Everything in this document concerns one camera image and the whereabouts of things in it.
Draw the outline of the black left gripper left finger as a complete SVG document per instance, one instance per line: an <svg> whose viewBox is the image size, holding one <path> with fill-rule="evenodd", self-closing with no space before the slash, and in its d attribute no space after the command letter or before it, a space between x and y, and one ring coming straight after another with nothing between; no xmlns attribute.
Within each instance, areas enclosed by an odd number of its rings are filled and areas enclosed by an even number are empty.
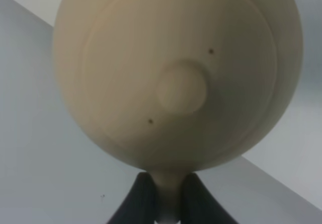
<svg viewBox="0 0 322 224"><path fill-rule="evenodd" d="M128 195L107 224L153 224L157 216L157 191L151 175L137 175Z"/></svg>

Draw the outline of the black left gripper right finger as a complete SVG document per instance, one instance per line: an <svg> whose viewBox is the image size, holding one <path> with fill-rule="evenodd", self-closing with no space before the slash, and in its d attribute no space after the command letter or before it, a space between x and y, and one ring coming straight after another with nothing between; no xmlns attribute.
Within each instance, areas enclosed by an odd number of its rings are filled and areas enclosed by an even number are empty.
<svg viewBox="0 0 322 224"><path fill-rule="evenodd" d="M187 175L182 183L180 222L237 224L237 221L218 203L195 173Z"/></svg>

